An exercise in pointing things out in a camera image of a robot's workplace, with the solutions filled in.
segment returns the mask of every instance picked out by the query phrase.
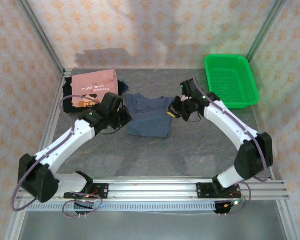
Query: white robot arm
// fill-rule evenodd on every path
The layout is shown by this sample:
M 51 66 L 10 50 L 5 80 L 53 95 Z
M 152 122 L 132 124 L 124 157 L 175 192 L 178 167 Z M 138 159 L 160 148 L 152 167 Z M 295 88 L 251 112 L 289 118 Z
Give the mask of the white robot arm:
M 167 110 L 174 118 L 188 121 L 198 112 L 214 123 L 233 142 L 238 150 L 234 165 L 213 178 L 216 193 L 255 177 L 273 164 L 272 139 L 266 132 L 260 134 L 238 119 L 213 92 L 199 88 L 197 80 L 181 83 L 183 97 L 176 96 Z
M 42 203 L 49 201 L 57 191 L 59 195 L 82 191 L 89 193 L 90 178 L 84 173 L 56 174 L 56 172 L 80 146 L 102 130 L 108 127 L 119 130 L 131 119 L 132 116 L 123 105 L 123 99 L 113 93 L 107 93 L 100 104 L 82 113 L 72 128 L 53 144 L 35 156 L 25 154 L 20 159 L 18 186 L 12 201 L 14 202 L 19 187 L 23 187 Z

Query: pink t-shirt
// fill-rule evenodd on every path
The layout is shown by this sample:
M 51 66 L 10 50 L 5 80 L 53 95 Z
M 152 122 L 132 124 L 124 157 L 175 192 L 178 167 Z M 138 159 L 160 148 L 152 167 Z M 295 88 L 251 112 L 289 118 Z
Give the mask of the pink t-shirt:
M 72 76 L 72 95 L 81 95 L 101 103 L 106 93 L 119 93 L 116 70 L 103 70 Z M 84 98 L 73 97 L 75 108 L 88 108 L 96 103 Z

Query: green basket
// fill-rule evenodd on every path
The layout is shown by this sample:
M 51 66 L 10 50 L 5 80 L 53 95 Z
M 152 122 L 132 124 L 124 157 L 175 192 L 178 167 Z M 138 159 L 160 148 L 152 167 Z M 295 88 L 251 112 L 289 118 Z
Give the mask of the green basket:
M 259 92 L 247 59 L 235 54 L 211 54 L 205 60 L 209 91 L 229 109 L 244 109 L 259 101 Z

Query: floral wallpaper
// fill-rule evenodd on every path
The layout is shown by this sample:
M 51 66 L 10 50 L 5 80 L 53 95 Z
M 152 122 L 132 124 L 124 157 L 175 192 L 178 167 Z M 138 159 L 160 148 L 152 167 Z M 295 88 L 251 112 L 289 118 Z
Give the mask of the floral wallpaper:
M 300 0 L 287 1 L 251 65 L 261 129 L 273 137 L 275 169 L 300 226 Z
M 15 0 L 0 1 L 0 240 L 19 159 L 35 154 L 60 75 Z
M 249 52 L 275 0 L 29 0 L 65 68 L 195 69 Z

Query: clothing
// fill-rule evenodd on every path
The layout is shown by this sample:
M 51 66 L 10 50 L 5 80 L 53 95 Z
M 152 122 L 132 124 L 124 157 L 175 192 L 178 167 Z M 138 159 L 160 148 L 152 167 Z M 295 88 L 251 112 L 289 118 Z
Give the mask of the clothing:
M 101 103 L 106 93 L 118 94 L 118 76 L 116 70 L 103 70 L 72 76 L 72 94 L 92 98 Z M 75 108 L 86 108 L 96 103 L 84 98 L 72 98 Z
M 71 87 L 72 77 L 65 78 L 65 85 L 63 86 L 63 97 L 73 95 L 73 90 Z M 128 90 L 129 86 L 123 82 L 118 80 L 118 95 L 121 96 Z M 63 101 L 63 111 L 65 113 L 82 113 L 86 111 L 86 107 L 74 107 L 72 103 L 72 98 L 68 98 Z
M 133 120 L 127 125 L 127 133 L 142 137 L 167 138 L 170 133 L 172 117 L 167 109 L 173 97 L 150 99 L 141 94 L 125 95 L 126 107 Z

